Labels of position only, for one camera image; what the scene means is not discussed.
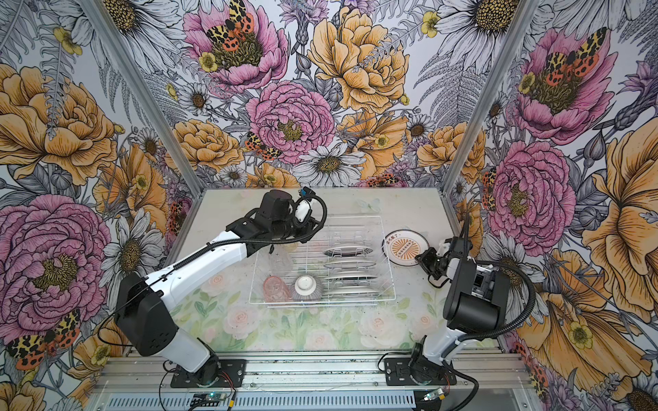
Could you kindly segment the green rimmed white plate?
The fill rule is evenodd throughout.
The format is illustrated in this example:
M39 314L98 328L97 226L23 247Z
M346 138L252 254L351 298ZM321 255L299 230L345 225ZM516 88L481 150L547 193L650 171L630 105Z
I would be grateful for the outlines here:
M346 244L328 248L323 253L327 257L350 258L360 255L368 255L372 252L373 249L367 246Z

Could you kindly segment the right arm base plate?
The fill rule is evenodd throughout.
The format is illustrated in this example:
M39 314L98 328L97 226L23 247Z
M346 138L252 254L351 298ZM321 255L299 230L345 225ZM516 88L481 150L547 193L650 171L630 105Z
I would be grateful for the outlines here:
M387 357L380 367L388 386L447 386L457 383L456 376L444 366L422 361L411 364L409 357Z

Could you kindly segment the orange patterned plate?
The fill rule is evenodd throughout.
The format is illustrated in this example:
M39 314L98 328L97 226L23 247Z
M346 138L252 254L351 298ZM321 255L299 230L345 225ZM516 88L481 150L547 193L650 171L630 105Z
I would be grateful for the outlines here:
M427 239L416 231L398 229L387 234L382 241L382 251L395 265L418 265L416 257L429 249Z

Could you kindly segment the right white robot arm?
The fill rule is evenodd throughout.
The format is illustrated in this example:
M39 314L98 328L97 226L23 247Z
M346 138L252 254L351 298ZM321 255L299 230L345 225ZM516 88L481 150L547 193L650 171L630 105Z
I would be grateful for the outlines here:
M443 303L444 322L415 344L409 367L419 385L440 383L447 375L443 361L461 349L458 338L499 330L505 325L510 277L495 266L464 255L471 243L454 237L440 249L429 248L416 261L431 280L449 285Z

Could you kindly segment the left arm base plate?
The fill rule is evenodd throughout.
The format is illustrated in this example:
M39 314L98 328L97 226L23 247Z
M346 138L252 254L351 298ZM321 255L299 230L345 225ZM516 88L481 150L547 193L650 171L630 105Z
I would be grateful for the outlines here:
M176 389L241 388L246 365L246 360L211 358L195 373L190 373L181 366L177 366L170 387Z

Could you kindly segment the white plate black emblem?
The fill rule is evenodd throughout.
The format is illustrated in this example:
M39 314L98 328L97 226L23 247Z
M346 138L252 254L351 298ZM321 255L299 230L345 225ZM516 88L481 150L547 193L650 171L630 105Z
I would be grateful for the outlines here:
M376 262L365 259L340 259L333 260L325 263L323 265L329 270L341 269L341 270L357 270L365 269L376 266Z

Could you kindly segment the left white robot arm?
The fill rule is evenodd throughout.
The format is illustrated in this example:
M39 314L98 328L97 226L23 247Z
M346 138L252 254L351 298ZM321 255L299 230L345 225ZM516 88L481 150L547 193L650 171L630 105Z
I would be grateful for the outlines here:
M291 194L265 192L255 209L190 255L144 277L125 276L113 322L140 356L168 360L190 385L214 384L219 360L200 338L198 322L217 308L219 298L236 294L226 269L290 237L294 218Z

